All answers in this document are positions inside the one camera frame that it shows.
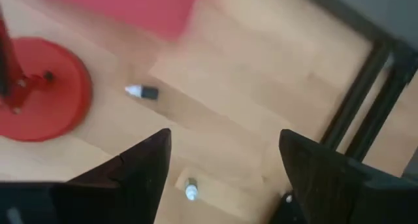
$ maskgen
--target silver screw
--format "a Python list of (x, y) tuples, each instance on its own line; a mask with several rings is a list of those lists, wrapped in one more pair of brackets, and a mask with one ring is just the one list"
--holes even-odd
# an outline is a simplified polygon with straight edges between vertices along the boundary
[(26, 87), (25, 80), (18, 80), (18, 85), (22, 86), (23, 88)]
[(199, 196), (197, 190), (197, 181), (194, 178), (189, 178), (185, 186), (185, 195), (190, 201), (195, 201)]
[(288, 196), (286, 197), (286, 202), (291, 203), (292, 201), (293, 201), (293, 197), (292, 197), (292, 195), (288, 195)]
[(20, 108), (13, 108), (13, 113), (15, 113), (15, 114), (20, 114), (20, 112), (21, 112), (21, 110), (20, 110)]
[(24, 223), (19, 210), (15, 207), (9, 208), (6, 212), (6, 215), (11, 224), (23, 224)]

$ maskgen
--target wooden floor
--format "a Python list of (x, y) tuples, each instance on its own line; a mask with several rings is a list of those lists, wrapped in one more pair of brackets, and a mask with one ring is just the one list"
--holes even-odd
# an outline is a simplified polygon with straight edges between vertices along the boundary
[[(265, 223), (290, 189), (280, 130), (318, 140), (370, 49), (307, 0), (198, 0), (175, 43), (54, 0), (0, 3), (13, 36), (66, 46), (94, 83), (89, 115), (71, 134), (43, 143), (0, 138), (0, 179), (65, 181), (169, 127), (158, 224)], [(129, 97), (127, 84), (156, 85), (161, 98)], [(418, 145), (417, 93), (415, 79), (367, 164), (402, 174)], [(182, 190), (189, 176), (199, 183), (197, 202)]]

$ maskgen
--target black metal frame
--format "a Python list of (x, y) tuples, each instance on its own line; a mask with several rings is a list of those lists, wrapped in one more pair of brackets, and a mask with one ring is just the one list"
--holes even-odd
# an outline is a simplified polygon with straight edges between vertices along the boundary
[[(336, 150), (368, 95), (373, 83), (384, 66), (393, 59), (388, 77), (380, 89), (373, 105), (369, 109), (361, 126), (356, 132), (346, 156), (362, 161), (376, 139), (391, 110), (395, 106), (404, 88), (410, 83), (418, 68), (418, 53), (402, 40), (390, 36), (376, 24), (367, 20), (341, 0), (311, 0), (341, 19), (349, 27), (373, 42), (373, 48), (368, 59), (359, 71), (351, 85), (336, 115), (325, 131), (321, 144), (331, 150)], [(300, 216), (299, 205), (289, 205), (286, 198), (281, 202), (270, 223), (295, 223), (292, 217)]]

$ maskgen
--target white bottle cap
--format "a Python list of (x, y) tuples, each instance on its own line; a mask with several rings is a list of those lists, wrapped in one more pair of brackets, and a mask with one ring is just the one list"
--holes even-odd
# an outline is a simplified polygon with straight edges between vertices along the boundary
[(193, 184), (189, 184), (186, 188), (185, 188), (185, 195), (186, 197), (191, 200), (194, 201), (197, 199), (199, 192), (197, 191), (197, 186), (193, 185)]
[(142, 98), (142, 86), (140, 85), (127, 86), (125, 87), (125, 91), (132, 96)]

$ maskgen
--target red object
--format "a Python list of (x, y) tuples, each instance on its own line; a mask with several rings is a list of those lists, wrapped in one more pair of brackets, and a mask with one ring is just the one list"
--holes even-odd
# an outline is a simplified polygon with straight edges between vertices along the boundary
[(1, 98), (0, 135), (37, 142), (74, 129), (91, 101), (83, 63), (63, 47), (38, 38), (8, 38), (0, 20), (8, 93)]
[(195, 0), (66, 0), (138, 25), (166, 39), (178, 38)]

